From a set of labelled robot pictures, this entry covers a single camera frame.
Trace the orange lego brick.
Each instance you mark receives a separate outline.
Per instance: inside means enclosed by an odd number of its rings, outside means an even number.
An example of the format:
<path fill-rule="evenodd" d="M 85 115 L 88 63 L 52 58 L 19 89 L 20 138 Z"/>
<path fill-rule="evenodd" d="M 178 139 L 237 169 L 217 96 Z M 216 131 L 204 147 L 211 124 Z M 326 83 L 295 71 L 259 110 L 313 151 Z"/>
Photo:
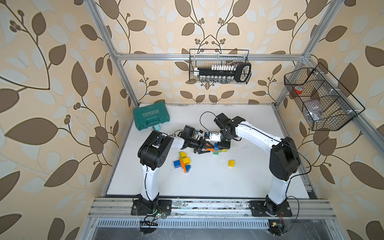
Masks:
<path fill-rule="evenodd" d="M 179 157 L 179 161 L 180 161 L 180 164 L 181 164 L 181 168 L 183 169 L 184 173 L 186 174 L 187 170 L 186 170 L 183 158 Z"/>

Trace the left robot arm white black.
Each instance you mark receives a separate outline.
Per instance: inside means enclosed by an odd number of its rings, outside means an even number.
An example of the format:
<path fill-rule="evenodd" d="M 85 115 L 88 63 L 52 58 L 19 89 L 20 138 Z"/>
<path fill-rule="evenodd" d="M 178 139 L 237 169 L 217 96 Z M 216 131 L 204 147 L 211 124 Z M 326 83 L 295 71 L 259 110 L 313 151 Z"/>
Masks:
<path fill-rule="evenodd" d="M 138 151 L 140 163 L 143 166 L 143 189 L 139 195 L 139 203 L 148 208 L 154 208 L 159 198 L 158 170 L 165 163 L 170 149 L 184 150 L 191 148 L 194 153 L 204 154 L 214 145 L 204 136 L 196 133 L 195 129 L 184 129 L 177 136 L 168 135 L 153 130 Z"/>

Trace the small blue lego brick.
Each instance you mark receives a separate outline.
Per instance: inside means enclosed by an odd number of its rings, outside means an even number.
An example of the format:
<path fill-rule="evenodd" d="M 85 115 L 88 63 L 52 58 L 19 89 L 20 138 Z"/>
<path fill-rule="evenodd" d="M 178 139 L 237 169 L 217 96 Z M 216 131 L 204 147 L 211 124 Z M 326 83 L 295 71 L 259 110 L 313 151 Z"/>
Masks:
<path fill-rule="evenodd" d="M 181 162 L 180 162 L 180 160 L 174 161 L 174 167 L 175 167 L 175 169 L 181 167 Z"/>

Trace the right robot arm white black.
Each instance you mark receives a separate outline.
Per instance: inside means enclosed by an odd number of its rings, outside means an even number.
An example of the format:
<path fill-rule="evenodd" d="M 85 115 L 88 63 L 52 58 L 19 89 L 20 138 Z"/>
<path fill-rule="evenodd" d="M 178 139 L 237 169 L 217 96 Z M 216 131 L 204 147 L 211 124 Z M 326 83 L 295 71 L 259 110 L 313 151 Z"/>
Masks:
<path fill-rule="evenodd" d="M 293 139 L 289 137 L 279 139 L 252 126 L 239 116 L 229 119 L 222 113 L 214 119 L 214 122 L 220 128 L 219 149 L 229 149 L 232 140 L 242 138 L 270 155 L 269 169 L 273 179 L 266 196 L 266 204 L 273 207 L 282 205 L 287 199 L 290 180 L 301 165 Z"/>

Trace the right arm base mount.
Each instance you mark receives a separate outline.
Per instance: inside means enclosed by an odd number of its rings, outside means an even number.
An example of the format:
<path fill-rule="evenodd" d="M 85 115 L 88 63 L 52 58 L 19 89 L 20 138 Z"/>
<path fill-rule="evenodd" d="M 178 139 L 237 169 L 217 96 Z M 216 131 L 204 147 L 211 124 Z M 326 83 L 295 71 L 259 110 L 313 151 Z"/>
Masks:
<path fill-rule="evenodd" d="M 292 217 L 293 213 L 288 201 L 276 205 L 271 201 L 249 201 L 249 208 L 253 217 Z"/>

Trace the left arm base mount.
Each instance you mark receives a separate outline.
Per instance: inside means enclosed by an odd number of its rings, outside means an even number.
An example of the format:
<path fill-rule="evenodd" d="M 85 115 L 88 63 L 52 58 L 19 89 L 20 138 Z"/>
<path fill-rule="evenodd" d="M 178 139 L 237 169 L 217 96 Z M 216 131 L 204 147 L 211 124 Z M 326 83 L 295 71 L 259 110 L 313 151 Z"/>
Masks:
<path fill-rule="evenodd" d="M 157 200 L 149 202 L 145 199 L 134 200 L 131 215 L 132 216 L 154 216 L 160 215 L 166 218 L 171 214 L 172 201 L 171 200 Z"/>

